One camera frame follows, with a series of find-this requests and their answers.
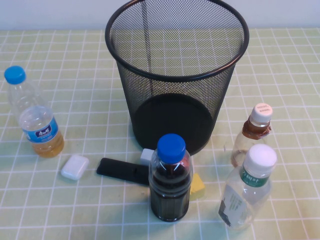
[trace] water bottle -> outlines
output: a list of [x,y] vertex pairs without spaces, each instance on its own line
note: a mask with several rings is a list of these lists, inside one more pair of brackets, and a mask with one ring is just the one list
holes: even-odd
[[151,209],[165,222],[181,219],[188,211],[193,177],[186,143],[177,134],[162,136],[149,165]]
[[52,158],[64,148],[64,137],[59,131],[52,109],[42,98],[37,87],[26,80],[20,66],[11,66],[4,72],[9,83],[8,101],[16,120],[33,150],[43,158]]
[[268,199],[272,184],[269,177],[277,162],[276,152],[268,145],[255,144],[225,182],[219,216],[233,230],[248,227]]

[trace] trash can rim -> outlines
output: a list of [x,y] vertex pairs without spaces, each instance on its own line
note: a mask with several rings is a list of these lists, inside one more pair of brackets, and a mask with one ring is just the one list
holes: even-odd
[[121,58],[116,50],[114,49],[113,45],[111,44],[110,41],[110,31],[113,23],[117,19],[117,17],[126,9],[129,7],[139,3],[139,2],[144,2],[145,0],[132,0],[123,6],[121,6],[117,11],[114,12],[114,14],[110,17],[106,28],[105,28],[105,33],[104,33],[104,38],[105,38],[105,43],[106,46],[110,52],[110,54],[113,56],[113,58],[117,61],[117,63],[121,64],[124,68],[134,72],[135,74],[138,74],[142,77],[148,78],[148,79],[153,79],[156,81],[161,81],[161,82],[172,82],[172,83],[180,83],[180,82],[193,82],[193,81],[198,81],[206,78],[210,78],[213,76],[218,75],[219,73],[225,71],[226,69],[230,68],[233,66],[246,52],[248,44],[249,44],[249,28],[248,25],[245,21],[245,19],[240,15],[240,13],[235,10],[232,6],[229,4],[221,1],[221,0],[207,0],[209,2],[215,3],[217,5],[220,5],[224,7],[225,9],[229,10],[232,14],[236,16],[236,18],[239,20],[240,24],[242,25],[243,28],[243,34],[244,34],[244,40],[241,48],[239,49],[238,53],[226,64],[213,69],[211,71],[207,71],[204,73],[196,74],[196,75],[186,75],[186,76],[169,76],[169,75],[160,75],[160,74],[155,74],[151,72],[147,72],[145,70],[139,69],[131,64],[129,64],[127,61],[125,61],[123,58]]

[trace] black soda bottle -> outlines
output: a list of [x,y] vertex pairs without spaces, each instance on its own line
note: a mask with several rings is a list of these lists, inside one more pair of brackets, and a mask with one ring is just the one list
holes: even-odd
[[174,222],[187,213],[192,177],[183,138],[173,133],[162,136],[149,166],[151,209],[159,219]]

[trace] white bottle cap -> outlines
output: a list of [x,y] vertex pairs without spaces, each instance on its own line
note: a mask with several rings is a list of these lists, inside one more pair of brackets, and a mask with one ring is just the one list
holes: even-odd
[[277,162],[277,153],[266,144],[253,145],[245,155],[243,166],[254,177],[270,175]]
[[256,123],[268,123],[272,117],[272,107],[266,103],[258,103],[251,112],[251,117]]

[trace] yellow liquid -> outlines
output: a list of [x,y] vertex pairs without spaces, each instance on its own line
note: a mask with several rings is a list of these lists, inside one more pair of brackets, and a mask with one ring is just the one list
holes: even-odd
[[57,156],[64,149],[65,141],[61,132],[58,131],[56,136],[48,142],[32,144],[32,148],[36,154],[42,158],[53,158]]

